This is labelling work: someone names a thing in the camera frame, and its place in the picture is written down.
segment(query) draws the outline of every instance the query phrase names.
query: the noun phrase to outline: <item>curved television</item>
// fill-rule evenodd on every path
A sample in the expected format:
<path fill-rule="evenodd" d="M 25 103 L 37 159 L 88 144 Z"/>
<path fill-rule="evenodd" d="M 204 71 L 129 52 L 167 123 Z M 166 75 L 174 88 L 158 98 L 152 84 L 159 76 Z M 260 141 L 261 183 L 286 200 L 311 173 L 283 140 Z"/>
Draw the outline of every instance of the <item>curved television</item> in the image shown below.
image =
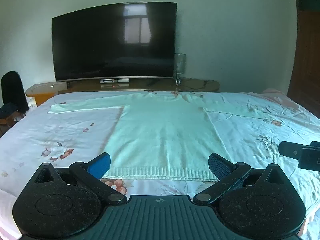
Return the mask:
<path fill-rule="evenodd" d="M 173 77 L 177 4 L 102 5 L 52 19 L 57 81 Z"/>

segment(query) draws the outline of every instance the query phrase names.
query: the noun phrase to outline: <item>chair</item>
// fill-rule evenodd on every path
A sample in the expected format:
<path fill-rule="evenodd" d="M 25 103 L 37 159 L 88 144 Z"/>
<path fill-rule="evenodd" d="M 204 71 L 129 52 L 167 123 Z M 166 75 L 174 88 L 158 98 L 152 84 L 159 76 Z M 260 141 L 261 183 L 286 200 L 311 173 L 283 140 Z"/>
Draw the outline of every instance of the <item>chair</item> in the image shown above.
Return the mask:
<path fill-rule="evenodd" d="M 17 117 L 25 116 L 29 106 L 17 72 L 10 71 L 2 77 L 1 90 L 4 105 L 0 108 L 0 125 L 7 126 L 9 129 L 15 125 Z"/>

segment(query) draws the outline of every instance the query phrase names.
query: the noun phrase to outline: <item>table lamp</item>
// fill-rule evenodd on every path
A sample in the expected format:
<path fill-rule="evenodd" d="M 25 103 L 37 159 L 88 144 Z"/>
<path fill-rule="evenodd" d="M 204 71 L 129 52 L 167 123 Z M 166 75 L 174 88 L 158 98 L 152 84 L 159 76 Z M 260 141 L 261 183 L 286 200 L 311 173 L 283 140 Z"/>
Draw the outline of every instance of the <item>table lamp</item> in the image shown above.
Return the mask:
<path fill-rule="evenodd" d="M 176 85 L 181 84 L 180 75 L 185 72 L 186 69 L 186 54 L 176 53 L 174 54 L 174 73 L 176 78 Z"/>

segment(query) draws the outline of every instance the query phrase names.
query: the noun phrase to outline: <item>ribbed hem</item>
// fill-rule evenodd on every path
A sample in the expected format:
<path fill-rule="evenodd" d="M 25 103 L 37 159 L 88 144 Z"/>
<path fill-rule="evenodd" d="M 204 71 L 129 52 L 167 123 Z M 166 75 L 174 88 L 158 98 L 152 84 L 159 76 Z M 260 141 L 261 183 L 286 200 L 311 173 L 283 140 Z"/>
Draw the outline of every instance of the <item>ribbed hem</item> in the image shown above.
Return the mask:
<path fill-rule="evenodd" d="M 127 167 L 110 168 L 105 178 L 115 179 L 171 179 L 171 180 L 203 180 L 217 181 L 211 171 L 193 169 L 167 169 L 167 167 Z"/>

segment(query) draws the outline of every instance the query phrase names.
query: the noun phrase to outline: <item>bed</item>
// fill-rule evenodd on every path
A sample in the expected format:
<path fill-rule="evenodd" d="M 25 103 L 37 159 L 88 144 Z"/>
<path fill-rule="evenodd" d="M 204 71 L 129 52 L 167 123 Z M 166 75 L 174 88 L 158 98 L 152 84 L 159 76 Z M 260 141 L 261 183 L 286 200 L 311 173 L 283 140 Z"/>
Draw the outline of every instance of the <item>bed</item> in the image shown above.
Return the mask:
<path fill-rule="evenodd" d="M 21 236 L 12 218 L 12 206 L 39 165 L 52 162 L 55 167 L 68 167 L 76 161 L 88 162 L 103 151 L 121 116 L 120 108 L 48 114 L 50 107 L 130 93 L 133 92 L 77 92 L 56 95 L 30 112 L 0 139 L 0 237 L 3 240 L 13 240 Z M 137 93 L 157 93 L 174 97 L 178 92 Z M 234 162 L 246 162 L 253 168 L 265 168 L 269 163 L 281 166 L 305 203 L 307 218 L 302 230 L 306 232 L 307 224 L 314 220 L 315 213 L 320 208 L 320 173 L 298 169 L 297 161 L 280 156 L 277 148 L 283 140 L 302 144 L 320 141 L 320 120 L 275 90 L 266 90 L 262 94 L 181 94 L 237 103 L 273 116 L 257 119 L 208 112 L 210 121 Z M 134 194 L 188 194 L 193 197 L 214 183 L 105 177 L 101 180 L 125 194 L 127 198 Z"/>

